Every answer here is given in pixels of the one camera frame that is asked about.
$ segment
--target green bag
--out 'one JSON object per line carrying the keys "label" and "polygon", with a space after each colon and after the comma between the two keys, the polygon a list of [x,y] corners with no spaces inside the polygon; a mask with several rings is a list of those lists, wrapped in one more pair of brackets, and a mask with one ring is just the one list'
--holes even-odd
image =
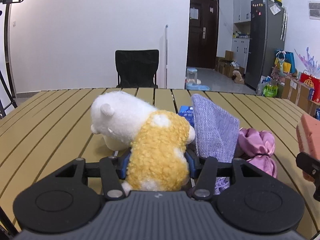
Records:
{"label": "green bag", "polygon": [[263,88],[263,96],[265,97],[270,97],[270,98],[275,98],[278,93],[278,86],[272,86],[270,84],[266,85]]}

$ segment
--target kitchen cabinet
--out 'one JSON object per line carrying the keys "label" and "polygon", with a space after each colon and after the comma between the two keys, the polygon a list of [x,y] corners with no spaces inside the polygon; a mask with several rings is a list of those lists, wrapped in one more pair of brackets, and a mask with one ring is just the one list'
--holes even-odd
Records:
{"label": "kitchen cabinet", "polygon": [[240,22],[240,9],[241,5],[239,3],[240,0],[233,0],[233,22],[239,23]]}
{"label": "kitchen cabinet", "polygon": [[251,1],[252,0],[233,0],[234,23],[251,21]]}
{"label": "kitchen cabinet", "polygon": [[248,62],[249,41],[249,39],[232,39],[233,60],[245,70]]}

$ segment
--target white plush toy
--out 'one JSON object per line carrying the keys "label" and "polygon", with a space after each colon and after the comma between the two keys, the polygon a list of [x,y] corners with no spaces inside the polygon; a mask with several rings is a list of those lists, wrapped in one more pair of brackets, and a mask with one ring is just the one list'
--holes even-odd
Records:
{"label": "white plush toy", "polygon": [[122,91],[100,95],[91,106],[91,131],[109,148],[132,147],[126,181],[130,190],[179,190],[188,180],[186,145],[195,138],[188,121]]}

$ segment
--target plush toy ear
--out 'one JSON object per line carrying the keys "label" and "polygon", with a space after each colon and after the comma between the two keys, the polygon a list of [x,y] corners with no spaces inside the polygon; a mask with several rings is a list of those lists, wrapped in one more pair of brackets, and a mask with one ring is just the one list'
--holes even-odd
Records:
{"label": "plush toy ear", "polygon": [[113,116],[115,110],[109,104],[103,104],[100,107],[101,113],[105,114],[106,116]]}
{"label": "plush toy ear", "polygon": [[93,134],[99,134],[99,132],[95,129],[95,127],[93,126],[93,124],[91,125],[91,132]]}

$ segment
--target door handle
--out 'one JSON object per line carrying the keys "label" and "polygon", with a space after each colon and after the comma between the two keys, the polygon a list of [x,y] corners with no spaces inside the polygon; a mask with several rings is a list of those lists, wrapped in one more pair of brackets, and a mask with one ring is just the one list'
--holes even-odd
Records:
{"label": "door handle", "polygon": [[203,27],[202,39],[205,39],[205,30],[206,30],[206,28],[205,28],[205,27]]}

